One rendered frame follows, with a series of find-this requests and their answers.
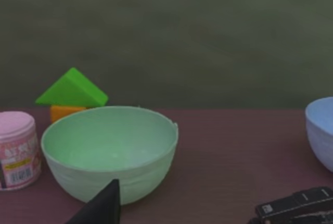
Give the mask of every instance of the pink lid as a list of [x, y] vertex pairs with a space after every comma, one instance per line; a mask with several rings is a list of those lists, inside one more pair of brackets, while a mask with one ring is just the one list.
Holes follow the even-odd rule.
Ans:
[[23, 134], [35, 124], [34, 118], [21, 111], [0, 113], [0, 139]]

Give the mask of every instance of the pink jar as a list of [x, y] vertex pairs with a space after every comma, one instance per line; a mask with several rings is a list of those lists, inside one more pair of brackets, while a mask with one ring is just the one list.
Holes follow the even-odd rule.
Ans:
[[20, 111], [0, 113], [0, 191], [24, 188], [41, 173], [34, 118]]

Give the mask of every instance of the green triangular block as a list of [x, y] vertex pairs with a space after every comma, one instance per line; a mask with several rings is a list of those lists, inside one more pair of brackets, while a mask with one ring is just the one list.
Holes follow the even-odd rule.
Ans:
[[108, 101], [108, 96], [96, 85], [81, 74], [77, 69], [71, 68], [59, 78], [37, 100], [37, 104], [100, 107]]

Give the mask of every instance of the green bowl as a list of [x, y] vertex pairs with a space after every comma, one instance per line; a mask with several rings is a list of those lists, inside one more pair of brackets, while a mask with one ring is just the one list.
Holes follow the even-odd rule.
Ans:
[[42, 150], [60, 186], [88, 202], [120, 180], [121, 203], [152, 192], [168, 173], [178, 127], [157, 112], [127, 106], [88, 109], [52, 124]]

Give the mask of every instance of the brown table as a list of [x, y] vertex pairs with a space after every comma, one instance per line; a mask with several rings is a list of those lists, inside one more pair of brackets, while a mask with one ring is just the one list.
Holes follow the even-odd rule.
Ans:
[[[47, 109], [25, 111], [41, 134]], [[180, 127], [173, 167], [152, 194], [124, 207], [121, 224], [243, 224], [257, 203], [333, 186], [333, 174], [310, 150], [301, 110], [159, 112]], [[44, 166], [32, 186], [0, 193], [0, 223], [63, 224], [82, 206]]]

